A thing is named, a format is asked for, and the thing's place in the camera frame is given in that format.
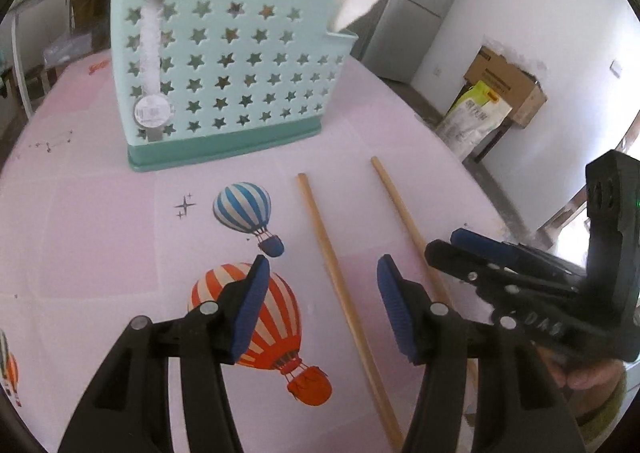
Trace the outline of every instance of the wooden chopstick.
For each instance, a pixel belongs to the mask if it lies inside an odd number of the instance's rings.
[[[433,287],[433,300],[438,303],[444,303],[445,305],[448,305],[453,310],[455,310],[456,306],[454,305],[449,290],[440,277],[440,274],[427,263],[424,257],[424,248],[427,246],[427,241],[420,234],[418,226],[415,225],[414,219],[412,218],[411,213],[409,213],[409,209],[407,209],[404,200],[402,200],[398,189],[396,188],[395,184],[391,180],[391,177],[386,172],[385,167],[382,165],[382,162],[380,162],[380,159],[378,157],[373,157],[371,159],[371,163],[376,172],[378,172],[378,176],[380,176],[380,180],[384,184],[386,192],[395,205],[396,211],[398,211],[404,227],[411,236],[416,251],[420,255],[420,258],[422,258],[420,261],[424,266],[424,271],[427,275],[427,278],[429,279],[429,283],[431,287]],[[473,359],[469,359],[466,362],[466,371],[471,377],[471,382],[473,383],[474,388],[478,389],[478,367],[476,366],[476,363],[473,361]]]
[[[389,397],[386,394],[385,386],[382,383],[382,378],[380,377],[380,372],[378,372],[373,359],[373,354],[369,348],[369,343],[367,343],[362,322],[360,321],[358,312],[353,304],[353,299],[351,299],[351,294],[349,293],[344,277],[342,276],[342,271],[338,264],[338,258],[335,255],[329,235],[324,228],[324,223],[322,222],[320,211],[318,210],[318,205],[316,205],[316,200],[314,198],[313,191],[311,191],[311,185],[309,184],[309,179],[306,174],[301,173],[298,175],[298,185],[300,186],[300,190],[302,191],[302,195],[305,199],[306,208],[314,226],[314,232],[316,233],[316,239],[318,239],[318,244],[322,251],[324,263],[329,272],[329,276],[331,277],[331,281],[334,284],[335,294],[340,301],[340,306],[342,307],[344,316],[347,319],[351,335],[356,343],[360,362],[362,363],[362,367],[367,375],[369,389],[373,396],[378,416],[382,421],[386,438],[388,439],[393,451],[399,452],[402,449],[404,439],[402,437],[400,425],[398,424],[398,419],[396,419],[396,414],[394,413]]]

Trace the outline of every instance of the star-shaped cutout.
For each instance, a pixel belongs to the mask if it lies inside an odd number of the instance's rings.
[[[193,34],[189,39],[194,43],[196,43],[196,45],[199,45],[207,38],[207,35],[205,34],[205,30],[206,30],[205,28],[193,29]]]
[[[138,77],[140,73],[140,63],[129,63],[129,70],[127,70],[127,74],[133,74],[135,77]]]
[[[300,9],[292,8],[291,12],[289,14],[287,14],[287,17],[292,21],[300,19]]]
[[[169,21],[176,14],[178,14],[178,11],[175,9],[175,3],[165,3],[162,6],[162,15],[166,21]]]
[[[229,76],[227,76],[226,78],[218,78],[218,83],[216,84],[217,87],[220,88],[220,90],[224,90],[226,86],[229,86],[231,83],[229,81]]]
[[[252,67],[255,67],[255,64],[262,63],[262,55],[261,54],[251,54],[249,56],[249,59],[247,59],[246,62],[249,63]]]
[[[190,90],[191,92],[196,93],[199,89],[202,88],[200,81],[201,80],[199,79],[190,79],[189,84],[187,85],[187,90]]]
[[[275,14],[273,13],[274,9],[275,9],[275,6],[273,5],[265,5],[258,14],[262,16],[264,19],[268,19],[271,16],[275,16]]]
[[[162,58],[160,60],[160,68],[162,68],[163,72],[167,72],[169,68],[173,68],[174,64],[171,62],[171,58]]]
[[[222,39],[226,39],[226,42],[231,45],[233,41],[239,39],[238,29],[237,28],[227,28],[225,29],[225,35],[222,36]]]
[[[211,12],[210,1],[199,1],[196,4],[196,8],[192,11],[194,14],[200,16],[200,19],[204,18],[209,12]]]
[[[293,41],[293,32],[291,30],[285,30],[284,34],[280,38],[280,41],[282,41],[285,45]]]
[[[235,3],[232,1],[227,12],[236,19],[241,14],[244,14],[244,9],[242,8],[243,5],[244,3]]]
[[[267,41],[267,31],[258,29],[255,31],[255,36],[251,36],[251,39],[255,39],[259,45],[263,41]]]
[[[231,63],[235,63],[233,53],[227,54],[226,56],[222,56],[220,58],[220,61],[218,61],[218,63],[220,65],[223,65],[223,67],[225,68],[227,68]]]
[[[187,63],[190,67],[193,67],[194,70],[198,70],[198,67],[204,65],[204,61],[202,60],[202,55],[199,56],[191,56],[191,59]]]
[[[254,103],[254,100],[251,98],[251,96],[242,96],[242,99],[239,104],[242,104],[246,108],[253,103]]]
[[[127,43],[127,48],[133,49],[134,51],[138,50],[138,47],[140,46],[140,34],[128,37],[129,42]]]
[[[175,41],[175,38],[174,38],[173,30],[169,30],[168,32],[162,32],[162,34],[160,35],[160,42],[165,48],[169,46],[169,43],[173,43],[174,41]]]
[[[140,14],[140,7],[138,8],[130,8],[129,15],[125,18],[125,21],[130,21],[135,25],[140,18],[142,18],[142,14]]]
[[[188,111],[190,111],[191,113],[196,113],[198,110],[201,110],[201,109],[202,107],[200,106],[199,100],[189,101],[189,108],[187,108]]]
[[[160,83],[160,93],[167,96],[169,92],[173,92],[175,90],[174,87],[171,86],[171,81],[167,83]]]

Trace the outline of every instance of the plastic basket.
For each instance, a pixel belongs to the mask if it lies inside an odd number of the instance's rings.
[[[145,129],[145,0],[111,0],[111,47],[133,169],[203,162],[316,134],[356,35],[327,32],[337,0],[160,0],[159,93],[173,116]]]

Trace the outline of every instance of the pink tablecloth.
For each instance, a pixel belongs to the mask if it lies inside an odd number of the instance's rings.
[[[225,367],[248,453],[388,452],[295,177],[309,175],[386,389],[406,431],[422,372],[396,348],[377,292],[376,260],[391,253],[420,279],[417,256],[370,157],[385,164],[423,235],[448,239],[466,226],[499,238],[487,198],[431,131],[383,83],[346,62],[319,136],[289,146],[160,172],[132,172],[108,52],[69,67],[38,110],[0,178],[0,328],[19,369],[23,419],[49,451],[104,355],[130,319],[181,317],[209,269],[252,261],[254,237],[220,224],[216,195],[233,182],[267,189],[269,228],[286,251],[271,260],[298,300],[300,356],[332,384],[318,407],[295,400],[278,372]],[[178,206],[186,199],[188,208]],[[452,282],[458,308],[488,308]],[[177,397],[177,372],[171,372]],[[177,453],[182,414],[172,408]]]

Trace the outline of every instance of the wall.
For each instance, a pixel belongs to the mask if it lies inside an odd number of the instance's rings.
[[[626,0],[456,0],[412,83],[438,111],[455,99],[483,36],[548,67],[546,105],[484,160],[535,230],[581,189],[584,166],[615,147],[638,112],[640,22]],[[613,59],[621,80],[609,71]]]

